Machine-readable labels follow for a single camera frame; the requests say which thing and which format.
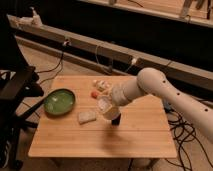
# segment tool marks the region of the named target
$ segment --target floor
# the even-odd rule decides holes
[[[21,46],[26,60],[31,64],[36,66],[37,71],[47,70],[53,68],[57,62],[58,58],[52,57],[43,52],[31,49],[29,47]],[[54,76],[56,72],[43,73],[40,74],[40,80]],[[102,75],[96,71],[72,64],[69,62],[64,62],[64,68],[60,75]],[[47,81],[42,84],[45,94],[48,94],[51,86],[51,81]],[[27,98],[25,102],[28,105],[33,105],[37,102],[39,98]],[[18,112],[26,110],[28,107],[24,104],[20,106]],[[36,115],[30,118],[33,121],[38,122],[39,118]],[[57,166],[53,160],[49,158],[29,158],[28,150],[34,135],[34,130],[29,130],[28,132],[22,132],[20,138],[20,145],[18,151],[18,158],[24,161],[24,165],[21,171],[125,171],[128,170],[130,159],[88,159],[88,158],[66,158],[61,159],[61,165]],[[209,158],[213,161],[213,148],[212,144],[203,137],[199,132],[197,137],[200,139],[204,145]],[[192,167],[194,171],[211,171],[213,168],[207,162],[207,159],[196,141],[186,144],[186,150],[190,155],[192,161]],[[171,161],[178,163],[177,159],[171,159]],[[131,171],[143,170],[144,166],[148,162],[147,159],[134,159]],[[164,159],[160,159],[156,165],[150,169],[153,171],[179,171],[183,170],[179,167],[173,166],[167,163]]]

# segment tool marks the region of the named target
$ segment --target table leg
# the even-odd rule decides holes
[[[129,167],[128,167],[128,171],[131,171],[132,169],[132,163],[133,163],[133,158],[130,159],[130,163],[129,163]]]
[[[61,159],[50,158],[50,160],[56,165],[57,168],[60,168],[60,166],[61,166]]]
[[[159,159],[150,159],[150,162],[147,166],[145,166],[146,169],[151,169],[157,162]]]

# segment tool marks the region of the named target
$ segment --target black cable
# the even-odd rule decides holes
[[[46,81],[53,80],[62,71],[62,69],[63,69],[63,56],[64,56],[64,52],[62,52],[62,54],[61,54],[61,60],[60,60],[60,64],[61,64],[60,66],[61,66],[61,68],[60,68],[60,70],[53,77],[50,77],[50,78],[42,80],[39,83],[39,85],[43,84]]]
[[[23,103],[25,106],[27,106],[27,107],[29,107],[29,108],[32,107],[32,106],[28,105],[28,104],[25,103],[25,102],[21,102],[21,103]],[[34,113],[36,114],[36,116],[37,116],[38,118],[40,118],[40,115],[39,115],[36,111],[34,111]]]
[[[136,2],[136,1],[133,1],[133,0],[127,0],[127,1],[132,2],[132,3],[135,3],[135,4],[137,4],[137,5],[139,5],[140,7],[143,8],[143,5],[141,5],[140,3]]]
[[[169,161],[168,159],[164,159],[164,160],[166,160],[168,163],[170,163],[170,164],[172,164],[172,165],[174,165],[174,166],[182,167],[181,165],[179,165],[179,164],[177,164],[177,163],[173,163],[173,162]]]
[[[213,164],[212,164],[212,162],[210,161],[209,156],[208,156],[208,154],[207,154],[207,152],[206,152],[206,150],[205,150],[203,144],[200,142],[200,140],[199,140],[196,136],[194,136],[194,138],[195,138],[195,140],[199,143],[201,149],[203,150],[203,152],[204,152],[204,154],[205,154],[205,156],[206,156],[206,159],[207,159],[209,165],[213,168]]]
[[[64,51],[62,50],[62,54],[61,54],[61,57],[58,61],[58,64],[54,68],[49,69],[49,70],[37,71],[36,73],[41,74],[41,73],[52,72],[52,71],[56,70],[59,67],[59,65],[61,64],[61,61],[63,60],[63,55],[64,55],[63,53],[64,53]]]
[[[169,67],[169,65],[171,65],[172,62],[173,62],[173,60],[169,61],[166,65],[164,65],[163,67],[160,68],[160,71],[162,71],[162,72],[165,71]]]
[[[173,139],[178,143],[178,157],[179,157],[180,164],[172,163],[172,162],[168,161],[167,159],[166,160],[170,164],[181,167],[184,171],[186,171],[186,170],[192,171],[192,163],[189,158],[189,155],[187,154],[186,150],[183,147],[183,143],[194,140],[194,138],[191,138],[191,139],[189,139],[189,138],[191,137],[192,134],[195,134],[194,136],[196,136],[195,129],[193,128],[193,126],[191,124],[188,124],[186,121],[184,121],[182,116],[179,113],[172,112],[170,114],[173,114],[172,116],[175,116],[177,118],[176,120],[169,120],[169,124],[172,126],[171,131],[173,131],[173,136],[174,136]],[[185,133],[186,133],[187,127],[191,128],[192,131],[187,132],[188,134],[186,135]],[[189,162],[189,167],[185,166],[181,152],[184,152],[185,156],[187,157],[187,160]]]

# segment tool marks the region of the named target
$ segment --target wooden table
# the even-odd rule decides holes
[[[101,115],[79,125],[79,112],[97,109],[90,97],[92,81],[112,84],[129,76],[58,76],[52,90],[67,88],[76,95],[75,108],[59,118],[42,113],[29,150],[30,157],[175,158],[176,149],[161,100],[152,95],[135,100],[121,109],[119,126]]]

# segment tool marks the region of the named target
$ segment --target cable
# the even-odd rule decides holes
[[[50,69],[50,70],[44,70],[44,71],[39,71],[39,72],[37,72],[37,74],[39,74],[39,73],[44,73],[44,72],[51,72],[51,71],[54,71],[55,69],[57,69],[59,66],[61,67],[61,68],[59,69],[59,71],[58,71],[53,77],[50,77],[50,78],[47,78],[47,79],[42,80],[42,81],[39,83],[39,85],[43,84],[43,83],[46,82],[46,81],[49,81],[49,80],[54,79],[54,78],[63,70],[64,51],[65,51],[66,47],[69,45],[69,43],[70,43],[70,41],[69,41],[68,39],[66,39],[66,40],[63,42],[63,44],[62,44],[62,47],[63,47],[63,48],[62,48],[62,51],[61,51],[60,60],[59,60],[58,64],[57,64],[54,68],[52,68],[52,69]]]
[[[109,73],[108,71],[106,71],[106,70],[101,66],[101,64],[100,64],[100,62],[99,62],[99,60],[98,60],[98,48],[99,48],[101,45],[103,45],[104,43],[105,43],[105,42],[103,42],[102,44],[97,45],[97,46],[95,47],[95,58],[96,58],[97,64],[98,64],[99,67],[101,68],[101,70],[102,70],[105,74],[112,75],[111,73]]]
[[[179,165],[179,164],[177,164],[177,163],[173,163],[173,162],[169,161],[168,159],[164,159],[164,160],[166,160],[168,163],[170,163],[170,164],[172,164],[172,165],[174,165],[174,166],[182,167],[181,165]]]
[[[63,60],[63,55],[61,55],[61,57],[60,57],[60,59],[59,59],[59,61],[58,61],[58,64],[57,64],[54,68],[49,69],[49,70],[38,71],[38,72],[36,72],[36,73],[37,73],[37,74],[41,74],[41,73],[45,73],[45,72],[52,72],[52,71],[56,70],[56,69],[59,67],[59,65],[61,64],[61,61],[62,61],[62,60]]]
[[[166,65],[164,65],[163,67],[161,67],[160,68],[160,71],[165,71],[168,67],[169,67],[169,65],[171,65],[171,63],[173,62],[173,60],[170,60]]]
[[[28,104],[25,103],[25,102],[21,102],[21,103],[23,103],[25,106],[27,106],[27,107],[29,107],[29,108],[32,107],[32,106],[28,105]],[[40,118],[40,115],[39,115],[36,111],[34,111],[34,113],[36,114],[36,116],[37,116],[38,118]]]
[[[132,3],[135,3],[135,4],[137,4],[137,5],[139,5],[140,7],[143,8],[143,5],[141,5],[140,3],[136,2],[136,1],[133,1],[133,0],[127,0],[127,1],[132,2]]]
[[[39,85],[43,84],[43,83],[46,82],[46,81],[53,80],[53,79],[62,71],[62,69],[63,69],[63,57],[64,57],[64,51],[62,51],[61,59],[60,59],[60,63],[59,63],[60,66],[61,66],[60,70],[59,70],[53,77],[50,77],[50,78],[47,78],[47,79],[42,80],[42,81],[39,83]]]
[[[183,147],[183,144],[186,143],[186,142],[191,142],[193,140],[196,140],[199,143],[201,149],[203,150],[209,165],[213,168],[213,164],[210,161],[209,156],[208,156],[203,144],[196,137],[196,130],[193,127],[193,125],[189,124],[187,121],[184,121],[182,116],[179,113],[175,112],[175,111],[174,112],[169,112],[169,114],[172,114],[170,116],[173,116],[173,117],[176,118],[174,120],[168,120],[168,122],[169,122],[170,126],[172,126],[170,130],[173,132],[173,136],[174,136],[173,139],[178,144],[178,156],[179,156],[180,164],[173,163],[173,162],[169,161],[168,159],[165,159],[165,160],[168,163],[172,164],[172,165],[175,165],[177,167],[182,167],[182,169],[184,171],[192,170],[192,163],[190,161],[189,155],[187,154],[186,150]],[[187,160],[189,162],[189,166],[190,167],[186,167],[185,166],[185,163],[183,161],[183,156],[182,156],[181,152],[184,152],[185,156],[187,157]]]

